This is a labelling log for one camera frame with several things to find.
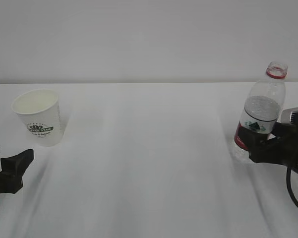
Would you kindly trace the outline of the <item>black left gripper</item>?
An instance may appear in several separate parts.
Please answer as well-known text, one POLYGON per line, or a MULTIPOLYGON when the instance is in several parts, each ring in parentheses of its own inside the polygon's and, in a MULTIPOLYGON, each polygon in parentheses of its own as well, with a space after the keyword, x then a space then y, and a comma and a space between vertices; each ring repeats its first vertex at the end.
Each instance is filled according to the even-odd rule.
POLYGON ((16 194, 23 187, 22 176, 33 160, 33 149, 27 149, 15 156, 0 159, 0 194, 16 194))

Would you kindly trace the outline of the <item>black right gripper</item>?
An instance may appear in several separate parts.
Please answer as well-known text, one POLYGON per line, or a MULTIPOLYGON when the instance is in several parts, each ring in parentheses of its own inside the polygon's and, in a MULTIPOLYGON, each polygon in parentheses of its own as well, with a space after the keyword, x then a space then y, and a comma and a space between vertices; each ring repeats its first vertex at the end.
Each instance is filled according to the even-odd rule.
POLYGON ((289 166, 298 174, 298 126, 276 123, 269 133, 238 127, 238 147, 249 152, 255 163, 289 166))

